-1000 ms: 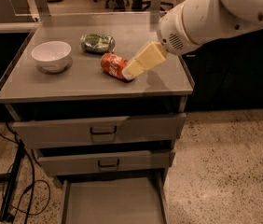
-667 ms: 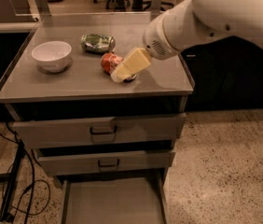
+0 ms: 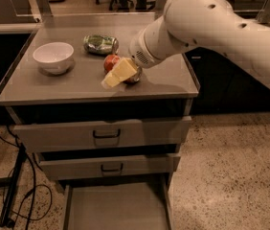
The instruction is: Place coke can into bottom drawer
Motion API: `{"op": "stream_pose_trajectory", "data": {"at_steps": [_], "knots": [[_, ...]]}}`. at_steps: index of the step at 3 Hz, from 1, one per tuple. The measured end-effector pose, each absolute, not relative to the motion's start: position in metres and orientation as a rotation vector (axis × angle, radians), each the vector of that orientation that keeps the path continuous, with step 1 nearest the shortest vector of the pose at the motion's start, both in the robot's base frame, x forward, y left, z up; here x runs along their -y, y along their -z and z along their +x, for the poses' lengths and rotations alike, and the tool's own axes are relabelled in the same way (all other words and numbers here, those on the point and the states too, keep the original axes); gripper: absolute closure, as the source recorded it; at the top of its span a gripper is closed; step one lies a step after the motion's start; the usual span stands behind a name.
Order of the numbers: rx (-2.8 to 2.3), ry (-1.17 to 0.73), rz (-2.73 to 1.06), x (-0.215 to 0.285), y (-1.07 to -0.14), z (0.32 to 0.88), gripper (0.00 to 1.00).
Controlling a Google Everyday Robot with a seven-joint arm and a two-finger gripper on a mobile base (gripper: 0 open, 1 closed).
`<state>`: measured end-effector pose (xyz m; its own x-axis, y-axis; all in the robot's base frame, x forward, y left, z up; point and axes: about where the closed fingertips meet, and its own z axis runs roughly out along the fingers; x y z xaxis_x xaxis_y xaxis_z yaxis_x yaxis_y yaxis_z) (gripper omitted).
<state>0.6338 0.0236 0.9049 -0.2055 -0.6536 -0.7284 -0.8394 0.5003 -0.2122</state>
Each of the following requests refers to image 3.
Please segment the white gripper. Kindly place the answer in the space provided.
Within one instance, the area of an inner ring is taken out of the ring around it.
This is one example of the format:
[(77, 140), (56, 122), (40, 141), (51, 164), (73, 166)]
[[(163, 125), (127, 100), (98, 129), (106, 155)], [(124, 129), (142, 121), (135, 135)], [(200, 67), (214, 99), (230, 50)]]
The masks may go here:
[(129, 57), (106, 57), (103, 62), (105, 77), (101, 82), (104, 88), (112, 88), (138, 80), (138, 67), (150, 68), (162, 60), (157, 56), (158, 33), (150, 28), (140, 30), (130, 41)]

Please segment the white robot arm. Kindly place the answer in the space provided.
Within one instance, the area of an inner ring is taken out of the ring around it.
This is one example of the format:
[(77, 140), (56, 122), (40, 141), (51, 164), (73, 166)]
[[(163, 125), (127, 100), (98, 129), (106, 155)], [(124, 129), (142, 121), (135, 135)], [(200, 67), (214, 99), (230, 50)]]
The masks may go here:
[(270, 27), (241, 18), (225, 0), (167, 0), (163, 15), (132, 38), (128, 57), (101, 84), (114, 87), (137, 67), (151, 68), (198, 47), (221, 54), (270, 89)]

